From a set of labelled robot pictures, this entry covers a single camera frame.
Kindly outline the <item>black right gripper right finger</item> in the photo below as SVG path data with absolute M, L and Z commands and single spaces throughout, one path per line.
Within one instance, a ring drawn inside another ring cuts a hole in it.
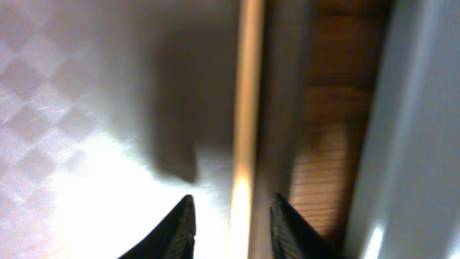
M 279 193 L 270 204 L 270 240 L 276 259 L 344 259 Z

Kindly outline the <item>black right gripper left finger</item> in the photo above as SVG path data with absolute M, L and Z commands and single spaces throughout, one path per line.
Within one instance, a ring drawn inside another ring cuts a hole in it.
M 193 197 L 184 196 L 162 221 L 119 259 L 193 259 L 196 212 Z

